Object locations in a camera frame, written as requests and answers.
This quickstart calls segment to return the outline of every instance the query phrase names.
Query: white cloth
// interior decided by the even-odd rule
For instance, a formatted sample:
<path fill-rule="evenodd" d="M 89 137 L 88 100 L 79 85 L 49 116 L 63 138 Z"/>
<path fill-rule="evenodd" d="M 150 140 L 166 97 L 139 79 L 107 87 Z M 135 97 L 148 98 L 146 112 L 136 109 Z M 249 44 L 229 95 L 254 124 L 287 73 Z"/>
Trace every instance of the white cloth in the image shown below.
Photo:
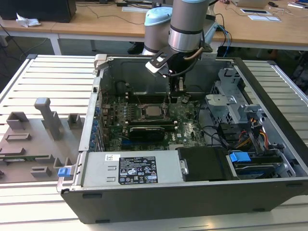
<path fill-rule="evenodd" d="M 17 13 L 16 13 L 16 15 L 17 15 L 16 22 L 21 26 L 28 28 L 29 26 L 39 26 L 40 25 L 38 19 L 36 19 L 36 18 L 28 19 L 28 18 L 24 18 L 24 17 L 20 16 Z"/>

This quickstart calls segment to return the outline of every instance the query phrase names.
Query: motherboard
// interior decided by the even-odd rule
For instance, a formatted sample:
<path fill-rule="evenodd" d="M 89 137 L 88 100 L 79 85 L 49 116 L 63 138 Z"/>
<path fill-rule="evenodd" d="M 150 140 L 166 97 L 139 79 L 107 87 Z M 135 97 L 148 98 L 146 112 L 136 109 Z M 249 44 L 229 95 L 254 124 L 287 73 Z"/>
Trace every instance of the motherboard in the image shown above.
<path fill-rule="evenodd" d="M 103 104 L 103 142 L 106 151 L 176 150 L 205 146 L 197 123 L 199 101 L 183 97 L 177 103 L 142 97 L 128 101 L 110 97 Z"/>

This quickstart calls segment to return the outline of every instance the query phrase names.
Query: light blue robot joint cap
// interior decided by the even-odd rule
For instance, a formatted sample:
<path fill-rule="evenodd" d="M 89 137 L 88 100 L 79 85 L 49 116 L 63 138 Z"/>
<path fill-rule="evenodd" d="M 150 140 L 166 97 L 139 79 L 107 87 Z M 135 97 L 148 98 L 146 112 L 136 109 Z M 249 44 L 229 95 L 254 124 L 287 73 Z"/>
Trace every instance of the light blue robot joint cap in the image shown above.
<path fill-rule="evenodd" d="M 165 23 L 171 19 L 172 7 L 157 7 L 146 13 L 145 26 L 154 26 Z"/>
<path fill-rule="evenodd" d="M 204 2 L 206 0 L 182 0 L 183 2 L 187 2 L 187 3 L 201 3 Z"/>

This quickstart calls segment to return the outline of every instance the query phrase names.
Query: blue tab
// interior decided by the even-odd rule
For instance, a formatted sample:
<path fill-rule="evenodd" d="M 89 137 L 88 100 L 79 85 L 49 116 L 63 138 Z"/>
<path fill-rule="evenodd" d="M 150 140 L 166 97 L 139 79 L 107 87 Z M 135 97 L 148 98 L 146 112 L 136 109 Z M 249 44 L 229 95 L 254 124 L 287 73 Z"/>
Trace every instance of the blue tab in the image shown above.
<path fill-rule="evenodd" d="M 251 162 L 249 154 L 245 152 L 234 152 L 229 157 L 232 162 Z"/>
<path fill-rule="evenodd" d="M 62 167 L 58 171 L 58 177 L 70 177 L 71 176 L 71 168 L 70 167 Z"/>

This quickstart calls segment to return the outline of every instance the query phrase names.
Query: power supply label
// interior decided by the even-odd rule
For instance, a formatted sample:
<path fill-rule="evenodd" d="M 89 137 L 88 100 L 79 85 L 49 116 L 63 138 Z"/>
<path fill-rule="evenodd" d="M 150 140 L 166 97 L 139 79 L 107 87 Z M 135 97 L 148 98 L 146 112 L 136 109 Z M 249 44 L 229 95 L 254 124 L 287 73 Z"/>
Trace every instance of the power supply label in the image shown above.
<path fill-rule="evenodd" d="M 119 159 L 120 184 L 158 183 L 155 156 Z"/>

